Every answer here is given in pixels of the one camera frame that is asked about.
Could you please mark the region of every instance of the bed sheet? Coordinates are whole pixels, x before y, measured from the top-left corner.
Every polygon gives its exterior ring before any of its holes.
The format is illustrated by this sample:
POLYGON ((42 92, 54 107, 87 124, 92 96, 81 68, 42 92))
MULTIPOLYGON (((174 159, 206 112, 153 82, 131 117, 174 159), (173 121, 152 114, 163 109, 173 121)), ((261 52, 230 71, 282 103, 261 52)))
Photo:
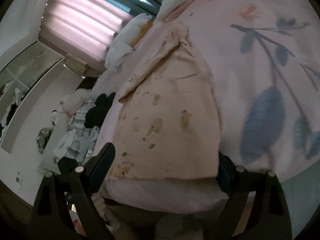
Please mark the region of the bed sheet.
MULTIPOLYGON (((189 26, 190 40, 214 75, 216 99, 224 124, 221 151, 236 165, 244 165, 249 170, 276 171, 284 181, 293 235, 297 235, 320 202, 319 151, 318 143, 314 143, 320 130, 320 119, 314 111, 320 109, 316 77, 320 65, 317 53, 320 23, 316 13, 307 0, 196 0, 176 21, 189 26), (268 127, 266 130, 276 135, 260 141, 268 151, 261 153, 258 149, 255 158, 249 156, 248 159, 245 151, 240 154, 241 142, 247 141, 240 137, 246 126, 243 123, 252 113, 252 119, 256 113, 268 115, 268 111, 261 111, 261 103, 266 101, 277 102, 278 106, 271 107, 271 112, 276 112, 278 119, 273 120, 271 114, 271 118, 265 120, 284 132, 277 134, 268 127), (286 118, 279 118, 279 113, 286 118)), ((122 68, 133 70, 143 56, 151 56, 170 24, 155 23, 122 68)), ((95 154, 112 140, 120 109, 121 104, 115 101, 101 129, 95 154)), ((261 138, 268 136, 262 130, 258 132, 261 138)), ((226 198, 219 194, 213 182, 203 183, 203 188, 189 182, 181 183, 179 188, 173 181, 122 180, 108 181, 104 188, 111 198, 121 203, 176 213, 210 209, 226 198), (159 199, 165 191, 167 196, 160 205, 159 199), (208 202, 200 203, 199 199, 208 202)))

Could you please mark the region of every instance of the wall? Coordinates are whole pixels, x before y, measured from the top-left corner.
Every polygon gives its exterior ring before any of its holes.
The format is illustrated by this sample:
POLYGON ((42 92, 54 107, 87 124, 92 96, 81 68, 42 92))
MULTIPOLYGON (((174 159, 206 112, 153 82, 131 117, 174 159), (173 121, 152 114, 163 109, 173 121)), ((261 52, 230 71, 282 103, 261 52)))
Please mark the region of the wall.
POLYGON ((11 154, 0 149, 0 180, 23 200, 33 205, 43 175, 36 171, 41 155, 36 137, 43 127, 51 127, 51 112, 59 106, 64 96, 75 92, 81 82, 74 73, 65 69, 49 85, 32 108, 22 125, 11 154), (22 174, 20 189, 15 178, 22 174))
POLYGON ((38 39, 48 0, 14 0, 0 22, 0 70, 38 39))

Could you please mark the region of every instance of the blue leaf print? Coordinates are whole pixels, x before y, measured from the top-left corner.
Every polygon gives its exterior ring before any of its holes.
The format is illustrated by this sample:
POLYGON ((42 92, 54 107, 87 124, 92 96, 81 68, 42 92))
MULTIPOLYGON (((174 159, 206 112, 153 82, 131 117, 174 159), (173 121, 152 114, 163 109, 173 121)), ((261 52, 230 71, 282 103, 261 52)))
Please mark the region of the blue leaf print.
POLYGON ((292 19, 288 20, 287 24, 289 27, 294 26, 296 24, 296 19, 292 18, 292 19))
POLYGON ((287 49, 282 45, 278 45, 276 48, 276 58, 282 66, 287 64, 288 57, 289 54, 287 49))
POLYGON ((278 31, 278 33, 280 33, 280 34, 282 34, 282 35, 291 36, 291 34, 290 34, 290 33, 285 32, 285 31, 282 31, 282 30, 278 31))
POLYGON ((296 149, 303 149, 305 151, 310 134, 311 128, 308 119, 302 115, 294 124, 293 146, 296 149))
POLYGON ((286 19, 282 18, 282 17, 279 17, 276 21, 276 26, 279 28, 279 29, 285 29, 287 27, 287 21, 286 19))
POLYGON ((320 131, 311 135, 311 147, 306 155, 306 159, 310 160, 320 152, 320 131))
POLYGON ((284 103, 276 86, 265 89, 256 98, 241 138, 244 164, 260 158, 277 141, 284 124, 284 103))
POLYGON ((250 50, 252 50, 253 41, 254 41, 253 34, 250 32, 246 33, 241 40, 240 52, 248 53, 250 50))

